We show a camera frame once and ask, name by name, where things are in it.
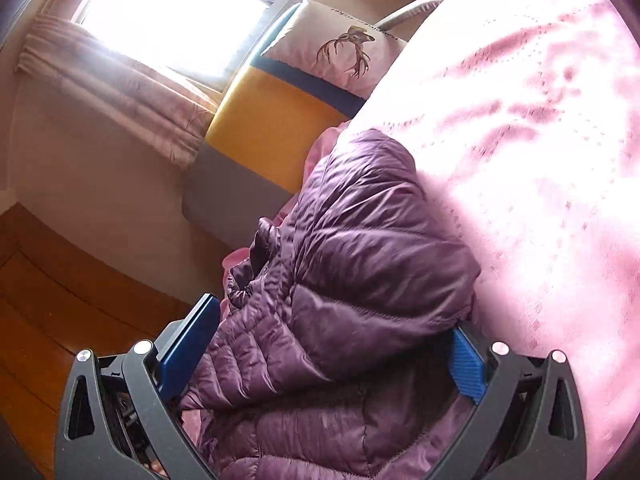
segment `silver screw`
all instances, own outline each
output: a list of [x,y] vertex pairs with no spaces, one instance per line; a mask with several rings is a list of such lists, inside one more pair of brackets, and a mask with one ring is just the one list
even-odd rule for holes
[[554,352],[551,354],[551,358],[556,362],[556,363],[565,363],[566,362],[566,355],[564,354],[564,352],[560,351],[560,350],[554,350]]
[[494,353],[498,355],[507,355],[509,353],[509,347],[506,345],[506,343],[503,343],[502,341],[496,341],[491,346],[491,350],[493,350]]
[[144,355],[153,347],[153,343],[149,341],[149,339],[143,339],[142,341],[138,341],[136,345],[133,347],[133,351],[138,355]]
[[76,359],[78,359],[78,361],[80,361],[81,363],[88,361],[90,358],[91,358],[91,350],[81,350],[78,352],[78,355],[76,356]]

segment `window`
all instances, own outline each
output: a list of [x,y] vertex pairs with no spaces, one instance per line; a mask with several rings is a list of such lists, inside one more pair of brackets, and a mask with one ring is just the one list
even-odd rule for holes
[[88,0],[76,21],[111,48],[223,90],[290,0]]

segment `pink sheet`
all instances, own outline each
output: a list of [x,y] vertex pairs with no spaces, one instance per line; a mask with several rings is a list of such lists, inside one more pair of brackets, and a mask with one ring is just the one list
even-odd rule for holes
[[640,411],[640,48],[609,0],[446,0],[348,131],[414,155],[482,329],[569,356],[599,473]]

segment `white pillow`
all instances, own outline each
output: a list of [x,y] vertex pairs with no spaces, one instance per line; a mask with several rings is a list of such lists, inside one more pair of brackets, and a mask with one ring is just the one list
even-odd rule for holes
[[405,45],[339,10],[303,0],[262,55],[367,99]]

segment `blue gripper pad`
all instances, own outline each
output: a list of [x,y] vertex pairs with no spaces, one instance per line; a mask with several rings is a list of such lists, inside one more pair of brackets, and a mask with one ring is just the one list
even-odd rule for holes
[[465,335],[453,329],[453,348],[449,356],[449,373],[461,394],[471,397],[476,404],[484,396],[484,362]]
[[164,402],[179,396],[220,324],[218,298],[205,294],[168,342],[158,349],[158,394]]

